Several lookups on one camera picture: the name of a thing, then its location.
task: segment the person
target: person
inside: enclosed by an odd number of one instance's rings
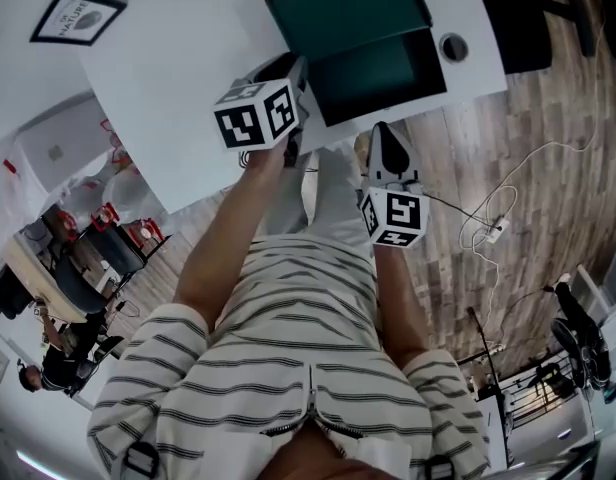
[[[482,415],[430,349],[402,251],[372,260],[352,145],[320,151],[310,225],[308,158],[284,169],[285,147],[250,154],[173,303],[128,344],[89,423],[102,474],[148,443],[155,478],[479,478]]]
[[[559,306],[568,320],[570,330],[574,331],[579,351],[568,351],[575,361],[581,357],[588,363],[591,385],[595,390],[602,391],[604,401],[609,404],[616,399],[616,382],[611,379],[612,369],[608,345],[595,321],[581,307],[577,299],[570,293],[568,282],[570,274],[564,274],[554,287],[554,293]]]
[[[38,301],[37,307],[50,346],[44,356],[42,369],[36,365],[21,368],[19,382],[32,393],[40,389],[70,389],[77,377],[86,377],[94,366],[94,363],[88,361],[88,354],[95,346],[102,327],[105,329],[106,311],[87,315],[86,322],[70,324],[64,332],[59,333],[48,316],[45,303]],[[121,340],[118,336],[110,337],[102,343],[100,349],[112,350]]]

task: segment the dark green panel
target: dark green panel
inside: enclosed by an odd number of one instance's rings
[[[446,91],[429,30],[311,62],[308,83],[328,126]]]
[[[290,50],[309,62],[431,26],[424,0],[268,0]]]

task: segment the ceiling light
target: ceiling light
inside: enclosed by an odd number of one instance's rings
[[[17,450],[17,455],[19,456],[20,460],[22,460],[23,462],[25,462],[29,466],[32,466],[36,470],[41,471],[46,476],[49,476],[50,478],[53,478],[54,480],[67,480],[65,477],[63,477],[61,475],[58,475],[57,473],[55,473],[53,471],[50,471],[48,468],[42,466],[41,464],[39,464],[35,460],[31,459],[30,457],[28,457],[28,455],[26,455],[25,453],[20,452],[19,450]]]

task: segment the white table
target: white table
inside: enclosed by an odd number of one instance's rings
[[[314,96],[303,152],[443,105],[506,90],[499,50],[481,0],[425,0],[435,41],[459,33],[468,58],[441,59],[447,92],[327,128]],[[223,149],[212,106],[233,79],[288,51],[265,0],[128,0],[91,48],[88,79],[128,152],[169,212],[233,183],[241,173]]]

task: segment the round hole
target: round hole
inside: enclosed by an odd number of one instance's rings
[[[450,62],[462,62],[468,57],[468,44],[457,34],[448,34],[441,39],[441,52]]]

